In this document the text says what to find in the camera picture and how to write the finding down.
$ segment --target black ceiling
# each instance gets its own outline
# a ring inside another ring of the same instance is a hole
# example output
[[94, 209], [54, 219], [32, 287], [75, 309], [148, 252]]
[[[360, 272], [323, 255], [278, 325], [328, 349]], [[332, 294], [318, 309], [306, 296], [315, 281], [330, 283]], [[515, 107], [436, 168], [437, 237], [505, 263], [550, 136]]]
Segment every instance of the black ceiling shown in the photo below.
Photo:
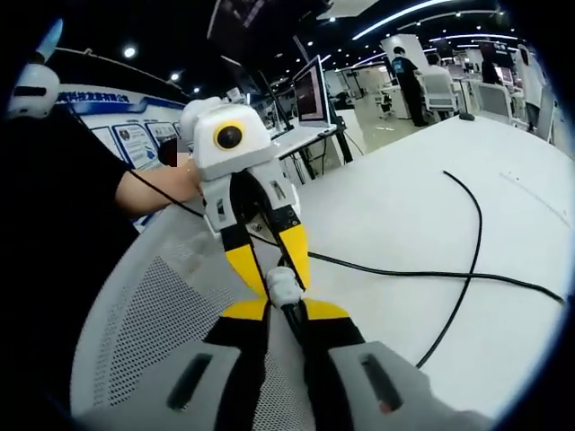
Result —
[[[288, 3], [293, 0], [282, 0]], [[306, 45], [310, 56], [325, 57], [332, 54], [325, 63], [326, 69], [350, 66], [362, 59], [380, 53], [380, 40], [387, 33], [395, 34], [398, 27], [423, 20], [433, 15], [468, 10], [495, 10], [492, 0], [451, 1], [410, 13], [390, 22], [365, 37], [352, 41], [352, 37], [369, 25], [397, 13], [423, 0], [382, 0], [375, 3], [361, 15], [340, 18], [336, 22], [317, 21], [308, 16], [298, 24], [297, 36]], [[234, 85], [234, 78], [224, 67], [220, 51], [207, 42], [206, 35], [216, 0], [100, 0], [70, 9], [64, 15], [64, 32], [59, 46], [84, 51], [90, 48], [95, 55], [129, 64], [137, 69], [168, 80], [173, 72], [181, 74], [177, 83], [186, 93], [198, 86], [199, 96], [221, 94]], [[426, 48], [429, 39], [442, 34], [477, 32], [510, 33], [513, 24], [507, 14], [463, 14], [424, 22], [402, 32], [415, 33]], [[301, 54], [292, 40], [293, 34], [269, 37], [261, 36], [258, 43], [258, 68], [275, 81], [282, 76], [293, 75], [304, 65]], [[470, 43], [470, 40], [453, 40], [455, 44]], [[128, 44], [137, 47], [137, 55], [131, 59], [122, 56]], [[120, 71], [117, 66], [101, 66], [101, 62], [83, 63], [78, 56], [58, 52], [50, 60], [64, 83], [86, 83], [116, 86], [128, 90], [166, 94], [165, 84], [154, 82], [143, 75]]]

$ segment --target person's hand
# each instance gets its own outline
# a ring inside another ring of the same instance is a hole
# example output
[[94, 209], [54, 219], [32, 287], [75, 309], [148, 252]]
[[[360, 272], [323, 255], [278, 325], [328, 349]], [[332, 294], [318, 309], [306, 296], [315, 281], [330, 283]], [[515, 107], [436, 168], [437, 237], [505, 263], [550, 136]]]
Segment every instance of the person's hand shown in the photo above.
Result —
[[[181, 157], [183, 155], [188, 157], [188, 155], [186, 154], [178, 154], [178, 157]], [[196, 165], [194, 159], [187, 159], [185, 162], [182, 161], [182, 163], [180, 163], [179, 159], [178, 169], [181, 169], [184, 172], [186, 179], [189, 180], [194, 185], [194, 187], [201, 193], [201, 186], [200, 186], [201, 173], [199, 172], [198, 166]]]

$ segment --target black sleeve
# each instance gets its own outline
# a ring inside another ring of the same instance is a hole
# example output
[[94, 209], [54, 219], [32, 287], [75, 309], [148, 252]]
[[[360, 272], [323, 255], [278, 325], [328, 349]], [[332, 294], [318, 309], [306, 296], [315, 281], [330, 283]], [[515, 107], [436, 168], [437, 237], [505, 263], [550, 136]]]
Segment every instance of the black sleeve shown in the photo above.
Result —
[[405, 58], [405, 65], [406, 65], [405, 68], [410, 72], [417, 70], [417, 66], [415, 66], [409, 58]]
[[113, 200], [120, 180], [129, 169], [128, 165], [106, 148], [84, 122], [67, 108], [55, 107], [49, 118], [54, 121], [52, 124], [57, 125], [63, 145], [67, 147], [65, 152], [59, 154], [65, 158], [65, 163], [77, 166], [77, 172], [82, 175], [78, 183], [90, 183], [101, 198]]

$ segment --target white table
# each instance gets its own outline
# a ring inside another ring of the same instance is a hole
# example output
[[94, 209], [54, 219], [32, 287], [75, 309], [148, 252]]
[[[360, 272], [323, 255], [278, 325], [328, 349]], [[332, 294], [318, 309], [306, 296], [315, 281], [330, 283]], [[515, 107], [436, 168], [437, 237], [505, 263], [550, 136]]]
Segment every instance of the white table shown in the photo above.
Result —
[[[573, 162], [535, 136], [482, 118], [443, 121], [301, 188], [310, 250], [374, 268], [467, 272], [477, 214], [443, 170], [462, 180], [482, 206], [476, 272], [565, 296], [573, 262]], [[204, 339], [230, 303], [253, 297], [210, 238], [201, 218], [169, 207], [130, 247], [78, 342], [75, 415], [127, 399], [147, 367], [191, 339]], [[279, 251], [269, 249], [258, 245], [264, 269], [278, 261]], [[315, 259], [310, 265], [310, 296], [339, 304], [368, 341], [380, 340], [414, 364], [439, 334], [464, 283], [380, 277]], [[541, 294], [474, 280], [423, 367], [432, 390], [456, 409], [497, 417], [535, 373], [561, 316], [562, 308]], [[256, 429], [268, 429], [271, 411], [284, 427], [311, 429], [303, 425], [310, 407], [298, 347], [277, 312], [270, 327]]]
[[337, 126], [330, 125], [325, 128], [312, 128], [300, 126], [299, 123], [294, 125], [294, 128], [286, 134], [274, 139], [274, 143], [278, 146], [277, 157], [284, 158], [288, 154], [304, 148], [306, 145], [320, 139], [320, 134], [331, 134], [337, 129]]
[[[573, 257], [573, 162], [527, 132], [453, 118], [330, 172], [299, 190], [311, 251], [372, 268], [475, 272], [567, 294]], [[312, 297], [350, 312], [367, 340], [415, 364], [443, 328], [464, 280], [380, 277], [312, 259]], [[496, 418], [529, 383], [562, 318], [546, 296], [474, 280], [423, 367], [457, 409]]]

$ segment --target ceiling light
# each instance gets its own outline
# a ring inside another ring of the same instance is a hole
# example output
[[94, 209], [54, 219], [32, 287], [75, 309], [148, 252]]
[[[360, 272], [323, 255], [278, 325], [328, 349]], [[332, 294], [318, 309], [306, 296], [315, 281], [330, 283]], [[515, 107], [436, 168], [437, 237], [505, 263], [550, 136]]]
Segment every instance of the ceiling light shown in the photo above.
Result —
[[361, 33], [357, 34], [356, 36], [354, 36], [353, 40], [358, 40], [359, 38], [364, 37], [366, 34], [368, 34], [369, 32], [381, 27], [382, 25], [385, 25], [391, 21], [394, 21], [398, 18], [401, 18], [404, 15], [407, 15], [408, 13], [412, 13], [415, 11], [419, 11], [420, 9], [424, 9], [426, 7], [430, 7], [433, 6], [435, 4], [442, 4], [442, 3], [446, 3], [449, 2], [451, 0], [428, 0], [427, 2], [423, 2], [420, 4], [416, 4], [412, 7], [408, 7], [407, 9], [403, 9], [402, 11], [395, 13], [391, 16], [388, 16], [387, 18], [383, 19], [380, 22], [376, 22], [374, 25], [372, 25], [371, 27], [363, 30]]
[[443, 38], [430, 39], [429, 42], [437, 42], [442, 39], [470, 39], [470, 38], [495, 38], [495, 39], [510, 39], [517, 40], [515, 36], [506, 36], [504, 34], [484, 34], [484, 33], [474, 33], [474, 34], [456, 34], [455, 36], [445, 36]]
[[353, 67], [357, 67], [357, 66], [361, 66], [364, 65], [365, 63], [370, 62], [371, 60], [375, 60], [376, 58], [379, 57], [384, 57], [386, 55], [386, 53], [382, 53], [382, 54], [377, 54], [376, 56], [370, 57], [370, 58], [366, 58], [363, 61], [360, 61], [359, 63], [356, 63], [355, 65], [353, 65]]
[[124, 48], [124, 57], [125, 58], [132, 58], [136, 55], [136, 49], [134, 47], [125, 47]]

